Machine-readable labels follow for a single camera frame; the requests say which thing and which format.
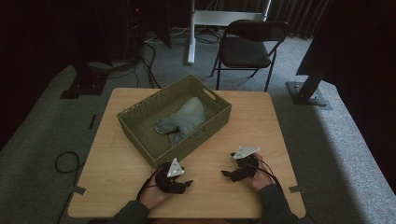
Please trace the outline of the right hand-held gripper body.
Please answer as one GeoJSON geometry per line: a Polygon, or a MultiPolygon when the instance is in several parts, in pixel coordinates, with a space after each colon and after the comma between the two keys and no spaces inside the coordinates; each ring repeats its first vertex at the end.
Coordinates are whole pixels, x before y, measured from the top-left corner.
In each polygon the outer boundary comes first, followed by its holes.
{"type": "Polygon", "coordinates": [[[253,177],[259,167],[258,159],[254,155],[258,150],[258,147],[239,147],[236,152],[232,153],[238,166],[237,170],[232,171],[232,175],[240,175],[241,180],[253,177]]]}

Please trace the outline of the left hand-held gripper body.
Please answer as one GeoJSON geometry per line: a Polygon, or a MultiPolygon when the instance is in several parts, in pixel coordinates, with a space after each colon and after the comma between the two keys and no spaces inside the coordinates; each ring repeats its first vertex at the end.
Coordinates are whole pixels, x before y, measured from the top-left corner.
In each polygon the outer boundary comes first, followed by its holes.
{"type": "Polygon", "coordinates": [[[159,167],[155,176],[156,185],[165,193],[177,194],[179,188],[185,187],[184,183],[177,182],[177,179],[183,174],[184,170],[177,159],[167,161],[159,167]]]}

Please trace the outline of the green woven basket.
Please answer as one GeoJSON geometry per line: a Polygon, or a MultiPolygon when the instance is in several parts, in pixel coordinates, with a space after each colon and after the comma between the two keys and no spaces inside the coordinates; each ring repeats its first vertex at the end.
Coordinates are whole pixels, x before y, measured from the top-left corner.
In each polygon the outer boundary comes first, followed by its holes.
{"type": "Polygon", "coordinates": [[[232,105],[194,76],[161,89],[118,114],[123,132],[144,157],[156,168],[166,161],[182,161],[229,121],[232,105]],[[172,145],[167,134],[155,130],[155,123],[176,113],[191,98],[203,105],[205,122],[181,142],[172,145]]]}

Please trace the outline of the blue denim pants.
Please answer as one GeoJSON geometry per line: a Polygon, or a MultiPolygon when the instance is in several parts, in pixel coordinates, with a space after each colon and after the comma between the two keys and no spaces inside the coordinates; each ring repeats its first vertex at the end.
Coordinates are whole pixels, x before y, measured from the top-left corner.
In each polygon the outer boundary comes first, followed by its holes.
{"type": "Polygon", "coordinates": [[[159,134],[168,134],[171,146],[174,147],[204,123],[203,104],[197,97],[192,97],[176,113],[159,119],[154,128],[159,134]]]}

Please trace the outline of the person's right hand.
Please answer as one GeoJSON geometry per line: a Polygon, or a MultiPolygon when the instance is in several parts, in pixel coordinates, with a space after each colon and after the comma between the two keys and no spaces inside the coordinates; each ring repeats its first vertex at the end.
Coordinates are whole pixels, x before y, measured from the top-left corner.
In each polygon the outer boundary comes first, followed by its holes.
{"type": "Polygon", "coordinates": [[[259,170],[247,182],[257,191],[273,184],[272,177],[268,175],[267,170],[261,163],[259,164],[259,170]]]}

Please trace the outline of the person's left hand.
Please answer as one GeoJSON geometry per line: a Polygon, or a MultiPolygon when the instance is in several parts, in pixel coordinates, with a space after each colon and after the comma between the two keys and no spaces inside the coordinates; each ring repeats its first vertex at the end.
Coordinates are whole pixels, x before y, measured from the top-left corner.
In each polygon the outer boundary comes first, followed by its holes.
{"type": "Polygon", "coordinates": [[[170,193],[165,193],[158,187],[147,187],[143,189],[138,201],[145,205],[147,209],[153,209],[170,197],[170,193]]]}

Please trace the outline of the black metal stand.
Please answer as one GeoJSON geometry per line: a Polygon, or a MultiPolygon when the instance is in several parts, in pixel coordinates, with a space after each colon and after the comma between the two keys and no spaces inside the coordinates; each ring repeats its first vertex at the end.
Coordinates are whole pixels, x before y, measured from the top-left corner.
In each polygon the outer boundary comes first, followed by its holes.
{"type": "Polygon", "coordinates": [[[326,66],[323,65],[314,75],[310,75],[305,82],[288,81],[286,83],[290,96],[296,105],[316,105],[321,110],[332,110],[330,102],[322,96],[318,89],[318,85],[324,77],[325,68],[326,66]]]}

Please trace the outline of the black folding chair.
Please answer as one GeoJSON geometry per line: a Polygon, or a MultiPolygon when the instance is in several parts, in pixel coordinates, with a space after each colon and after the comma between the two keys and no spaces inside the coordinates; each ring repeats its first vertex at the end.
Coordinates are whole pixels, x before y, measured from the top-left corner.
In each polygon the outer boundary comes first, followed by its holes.
{"type": "Polygon", "coordinates": [[[290,26],[285,21],[238,20],[231,22],[223,32],[211,76],[217,73],[216,89],[224,70],[252,71],[254,77],[260,69],[268,68],[264,90],[276,62],[277,48],[285,41],[290,26]]]}

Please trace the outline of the black stand base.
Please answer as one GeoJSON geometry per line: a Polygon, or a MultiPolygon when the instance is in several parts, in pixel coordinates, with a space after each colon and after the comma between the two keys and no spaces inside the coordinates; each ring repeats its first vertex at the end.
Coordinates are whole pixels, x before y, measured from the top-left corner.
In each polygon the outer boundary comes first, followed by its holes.
{"type": "Polygon", "coordinates": [[[77,99],[80,95],[101,95],[109,77],[108,72],[92,69],[87,63],[73,63],[77,72],[68,90],[65,90],[62,99],[77,99]]]}

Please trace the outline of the black upright panel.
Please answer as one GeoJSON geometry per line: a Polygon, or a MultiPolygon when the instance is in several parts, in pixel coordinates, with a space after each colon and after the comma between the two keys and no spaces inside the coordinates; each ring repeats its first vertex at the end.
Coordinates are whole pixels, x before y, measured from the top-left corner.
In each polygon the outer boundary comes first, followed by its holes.
{"type": "Polygon", "coordinates": [[[148,0],[148,28],[172,48],[169,0],[148,0]]]}

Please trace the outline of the dark curtain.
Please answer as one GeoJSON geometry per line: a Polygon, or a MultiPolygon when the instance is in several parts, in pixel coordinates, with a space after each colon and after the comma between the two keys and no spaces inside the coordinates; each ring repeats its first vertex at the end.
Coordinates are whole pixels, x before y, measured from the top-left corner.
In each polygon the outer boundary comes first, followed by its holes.
{"type": "Polygon", "coordinates": [[[271,0],[269,21],[285,21],[290,36],[312,38],[318,31],[332,0],[271,0]]]}

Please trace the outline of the white desk frame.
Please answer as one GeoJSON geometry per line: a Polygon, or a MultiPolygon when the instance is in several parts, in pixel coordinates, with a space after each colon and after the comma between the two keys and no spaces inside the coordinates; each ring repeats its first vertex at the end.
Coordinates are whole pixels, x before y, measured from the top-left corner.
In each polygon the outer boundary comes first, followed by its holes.
{"type": "Polygon", "coordinates": [[[268,12],[272,0],[264,0],[264,7],[262,12],[237,12],[237,11],[216,11],[216,10],[197,10],[195,8],[195,0],[191,0],[191,33],[190,33],[190,44],[187,62],[188,64],[194,64],[195,62],[195,50],[196,50],[196,38],[195,38],[195,26],[227,26],[232,21],[237,20],[254,20],[254,21],[266,21],[268,18],[268,12]]]}

